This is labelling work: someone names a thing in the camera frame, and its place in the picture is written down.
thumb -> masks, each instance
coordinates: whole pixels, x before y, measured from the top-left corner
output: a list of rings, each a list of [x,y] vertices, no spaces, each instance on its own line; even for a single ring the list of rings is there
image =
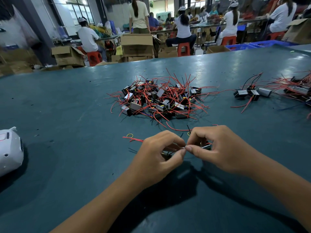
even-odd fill
[[[214,163],[215,162],[215,151],[210,151],[206,149],[202,149],[197,145],[186,145],[185,149],[192,153],[195,157],[200,158],[202,160]]]
[[[179,151],[177,151],[168,161],[163,163],[165,165],[165,168],[169,172],[173,171],[175,168],[183,163],[185,154],[185,149],[180,149]]]

left hand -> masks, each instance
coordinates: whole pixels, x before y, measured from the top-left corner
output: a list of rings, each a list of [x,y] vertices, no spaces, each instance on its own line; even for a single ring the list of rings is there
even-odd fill
[[[145,189],[161,181],[173,169],[182,164],[186,150],[185,141],[168,130],[160,132],[144,140],[126,175]],[[177,151],[173,157],[165,161],[161,156],[163,150]]]

blue crate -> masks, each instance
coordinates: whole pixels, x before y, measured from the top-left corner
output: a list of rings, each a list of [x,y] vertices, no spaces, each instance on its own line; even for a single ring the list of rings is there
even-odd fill
[[[256,46],[251,46],[251,45],[248,45],[248,44],[228,45],[228,46],[226,46],[226,47],[227,47],[230,51],[258,48],[258,47],[256,47]]]
[[[259,47],[269,47],[269,46],[273,46],[274,44],[281,45],[281,46],[296,46],[297,45],[295,43],[282,42],[282,41],[277,41],[277,40],[249,43],[249,45],[251,46],[259,46]]]

blue shirt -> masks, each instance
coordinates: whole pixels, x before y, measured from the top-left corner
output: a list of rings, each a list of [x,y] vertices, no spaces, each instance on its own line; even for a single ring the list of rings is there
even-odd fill
[[[216,11],[211,11],[210,15],[218,15],[218,11],[217,10]]]
[[[149,20],[149,26],[150,27],[158,27],[159,26],[159,22],[156,18],[148,16],[148,20]]]

white device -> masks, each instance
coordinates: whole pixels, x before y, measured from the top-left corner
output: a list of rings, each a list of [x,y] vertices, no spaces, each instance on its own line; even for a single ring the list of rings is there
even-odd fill
[[[24,160],[24,147],[16,127],[0,130],[0,176],[19,168]]]

